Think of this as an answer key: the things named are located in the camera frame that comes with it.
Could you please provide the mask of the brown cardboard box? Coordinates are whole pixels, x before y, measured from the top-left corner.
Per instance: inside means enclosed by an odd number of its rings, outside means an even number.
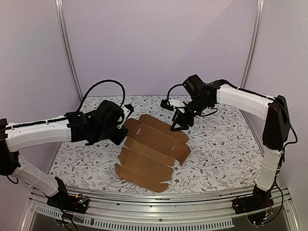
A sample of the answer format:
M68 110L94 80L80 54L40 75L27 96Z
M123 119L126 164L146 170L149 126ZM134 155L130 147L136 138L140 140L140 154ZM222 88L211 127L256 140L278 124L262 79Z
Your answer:
M115 165L119 178L156 193L165 191L172 180L175 161L182 165L191 150L189 137L172 131L171 125L151 116L125 121L128 134Z

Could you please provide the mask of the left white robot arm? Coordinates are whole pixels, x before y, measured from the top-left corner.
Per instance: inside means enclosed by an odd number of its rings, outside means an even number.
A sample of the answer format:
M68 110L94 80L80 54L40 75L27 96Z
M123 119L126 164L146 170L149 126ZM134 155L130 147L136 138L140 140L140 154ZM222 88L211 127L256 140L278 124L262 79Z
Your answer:
M125 121L133 112L131 104L117 105L104 100L97 109L74 111L55 118L28 123L0 121L0 174L15 177L43 192L61 208L71 205L62 180L51 177L29 163L19 151L54 143L85 141L86 146L103 140L120 145L128 133Z

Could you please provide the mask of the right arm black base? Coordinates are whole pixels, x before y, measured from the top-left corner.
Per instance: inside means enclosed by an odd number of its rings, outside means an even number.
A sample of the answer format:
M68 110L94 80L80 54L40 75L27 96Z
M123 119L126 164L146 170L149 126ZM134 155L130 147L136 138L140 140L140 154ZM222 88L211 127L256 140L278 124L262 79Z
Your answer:
M248 213L274 205L270 188L267 191L259 189L256 185L253 194L248 197L237 197L232 201L232 208L235 214Z

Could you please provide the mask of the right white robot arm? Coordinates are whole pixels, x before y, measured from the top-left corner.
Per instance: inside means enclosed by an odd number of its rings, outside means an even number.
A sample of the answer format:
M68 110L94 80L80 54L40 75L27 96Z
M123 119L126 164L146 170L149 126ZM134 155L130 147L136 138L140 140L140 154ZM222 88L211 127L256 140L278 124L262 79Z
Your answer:
M198 75L188 77L181 86L186 89L191 101L183 103L167 98L169 110L176 111L172 118L172 131L192 127L196 116L202 116L205 109L214 108L216 104L235 107L265 122L262 134L263 163L256 187L269 191L285 160L285 148L291 144L288 141L289 132L294 132L286 99L281 95L272 97L245 90L225 79L204 83Z

